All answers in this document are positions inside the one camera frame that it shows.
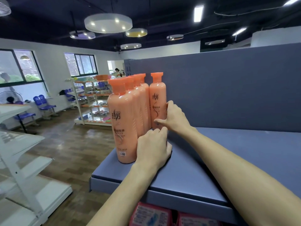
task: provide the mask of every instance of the bottle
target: bottle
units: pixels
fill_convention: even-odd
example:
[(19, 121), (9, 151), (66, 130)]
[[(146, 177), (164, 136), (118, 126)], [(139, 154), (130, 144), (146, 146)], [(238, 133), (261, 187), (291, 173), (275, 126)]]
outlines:
[(121, 163), (132, 163), (137, 159), (138, 136), (133, 113), (133, 96), (126, 93), (124, 79), (108, 79), (113, 91), (108, 98), (108, 106), (118, 160)]
[(140, 92), (137, 89), (134, 89), (134, 79), (125, 77), (124, 84), (126, 87), (126, 92), (133, 96), (133, 110), (135, 116), (135, 123), (137, 129), (138, 137), (144, 135), (143, 129), (143, 117), (140, 109)]
[(147, 106), (147, 111), (148, 111), (148, 129), (152, 128), (152, 124), (151, 124), (151, 107), (150, 107), (150, 89), (147, 83), (145, 83), (144, 78), (146, 76), (146, 74), (137, 74), (138, 76), (140, 76), (140, 83), (141, 86), (143, 86), (145, 88), (145, 101), (146, 101), (146, 106)]
[(153, 83), (150, 85), (150, 113), (152, 127), (161, 130), (162, 125), (154, 123), (154, 119), (167, 118), (166, 85), (162, 82), (163, 72), (151, 73)]
[(149, 130), (148, 129), (148, 110), (146, 106), (146, 91), (143, 86), (141, 86), (141, 80), (138, 75), (131, 75), (130, 78), (133, 78), (134, 80), (134, 88), (139, 91), (140, 94), (140, 108), (141, 108), (141, 114), (142, 114), (142, 120), (143, 120), (143, 130), (144, 134)]

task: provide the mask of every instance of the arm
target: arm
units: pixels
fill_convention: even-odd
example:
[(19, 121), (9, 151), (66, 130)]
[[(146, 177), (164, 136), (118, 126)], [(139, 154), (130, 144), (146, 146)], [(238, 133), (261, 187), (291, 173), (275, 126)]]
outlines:
[(190, 126), (168, 102), (167, 119), (155, 122), (183, 137), (200, 155), (232, 204), (249, 225), (301, 224), (301, 200), (276, 179)]
[(172, 150), (166, 142), (167, 128), (149, 130), (139, 137), (137, 160), (130, 172), (87, 226), (126, 226), (133, 211)]

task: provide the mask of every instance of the black window frame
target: black window frame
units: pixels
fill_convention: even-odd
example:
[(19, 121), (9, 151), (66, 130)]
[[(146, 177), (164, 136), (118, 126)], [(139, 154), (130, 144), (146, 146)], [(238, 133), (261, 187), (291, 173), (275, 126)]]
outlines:
[[(25, 76), (24, 76), (24, 73), (23, 73), (23, 70), (22, 70), (22, 68), (21, 68), (21, 66), (20, 66), (20, 64), (19, 64), (19, 61), (18, 61), (18, 59), (17, 59), (17, 56), (16, 56), (14, 50), (16, 50), (16, 51), (29, 51), (29, 52), (31, 52), (32, 57), (33, 57), (33, 59), (34, 59), (34, 62), (35, 62), (35, 64), (36, 64), (37, 71), (38, 71), (38, 73), (39, 73), (39, 75), (40, 75), (41, 80), (38, 80), (38, 81), (31, 81), (31, 82), (26, 81)], [(39, 66), (38, 66), (38, 63), (37, 63), (35, 54), (34, 54), (34, 52), (33, 52), (32, 50), (23, 50), (23, 49), (2, 49), (2, 48), (0, 48), (0, 51), (10, 51), (10, 52), (13, 54), (13, 57), (14, 57), (14, 59), (15, 59), (15, 62), (16, 62), (16, 64), (17, 64), (17, 67), (19, 68), (21, 77), (22, 77), (22, 79), (23, 79), (23, 81), (19, 81), (19, 82), (13, 82), (13, 83), (0, 83), (0, 88), (2, 88), (2, 87), (10, 87), (10, 86), (27, 85), (27, 84), (32, 84), (32, 83), (44, 83), (45, 89), (46, 89), (46, 91), (48, 92), (47, 87), (46, 87), (46, 84), (45, 84), (44, 79), (43, 79), (43, 76), (42, 76), (42, 74), (41, 74), (40, 68), (39, 68)]]
[[(91, 76), (91, 75), (98, 75), (98, 70), (97, 70), (97, 66), (96, 66), (95, 56), (94, 56), (93, 54), (79, 54), (79, 53), (64, 52), (64, 56), (65, 56), (65, 54), (73, 54), (73, 55), (74, 55), (74, 58), (75, 58), (75, 62), (76, 62), (76, 65), (77, 65), (77, 70), (78, 70), (79, 75), (77, 75), (77, 76), (71, 76), (71, 73), (70, 73), (70, 76), (71, 76), (72, 78), (75, 78), (75, 77), (84, 77), (84, 76)], [(89, 56), (89, 57), (90, 57), (90, 56), (93, 56), (93, 60), (94, 60), (94, 64), (95, 64), (96, 73), (81, 74), (81, 73), (80, 73), (80, 70), (79, 70), (78, 63), (77, 63), (76, 55), (79, 56), (79, 58), (80, 58), (80, 60), (81, 60), (81, 63), (82, 63), (81, 55), (85, 55), (85, 56)]]

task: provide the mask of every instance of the person's left hand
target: person's left hand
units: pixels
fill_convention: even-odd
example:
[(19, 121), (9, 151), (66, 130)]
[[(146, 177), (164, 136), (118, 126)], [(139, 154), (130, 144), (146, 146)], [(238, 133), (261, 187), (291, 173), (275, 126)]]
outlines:
[(155, 173), (164, 166), (171, 155), (172, 145), (167, 140), (167, 128), (149, 130), (139, 137), (136, 163), (141, 169)]

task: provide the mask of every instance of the floor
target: floor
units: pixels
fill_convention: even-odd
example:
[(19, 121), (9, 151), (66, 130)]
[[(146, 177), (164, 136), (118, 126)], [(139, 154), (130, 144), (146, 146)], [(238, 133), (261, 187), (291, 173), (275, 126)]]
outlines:
[(49, 217), (44, 226), (85, 226), (108, 199), (108, 194), (90, 192), (92, 172), (114, 148), (111, 127), (75, 125), (77, 110), (59, 113), (50, 121), (39, 121), (31, 128), (45, 139), (29, 153), (51, 157), (54, 161), (42, 175), (67, 182), (73, 193)]

